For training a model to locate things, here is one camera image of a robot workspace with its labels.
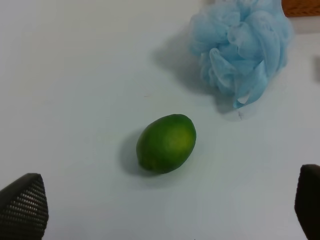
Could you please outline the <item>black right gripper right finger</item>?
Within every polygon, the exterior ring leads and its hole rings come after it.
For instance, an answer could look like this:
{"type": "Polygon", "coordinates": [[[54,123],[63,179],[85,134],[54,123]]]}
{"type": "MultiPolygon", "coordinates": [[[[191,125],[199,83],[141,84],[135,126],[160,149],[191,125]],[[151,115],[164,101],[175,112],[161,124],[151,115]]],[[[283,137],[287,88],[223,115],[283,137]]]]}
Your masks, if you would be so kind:
{"type": "Polygon", "coordinates": [[[320,239],[320,166],[305,164],[300,168],[294,210],[308,240],[320,239]]]}

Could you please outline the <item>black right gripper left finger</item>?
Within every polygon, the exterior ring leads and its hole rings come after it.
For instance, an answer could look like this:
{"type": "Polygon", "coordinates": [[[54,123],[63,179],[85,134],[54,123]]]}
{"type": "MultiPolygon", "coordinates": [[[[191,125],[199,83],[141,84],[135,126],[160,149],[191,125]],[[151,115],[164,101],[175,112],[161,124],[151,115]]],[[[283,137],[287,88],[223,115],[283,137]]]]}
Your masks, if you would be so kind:
{"type": "Polygon", "coordinates": [[[2,240],[41,240],[48,220],[48,201],[39,173],[27,173],[0,191],[2,240]]]}

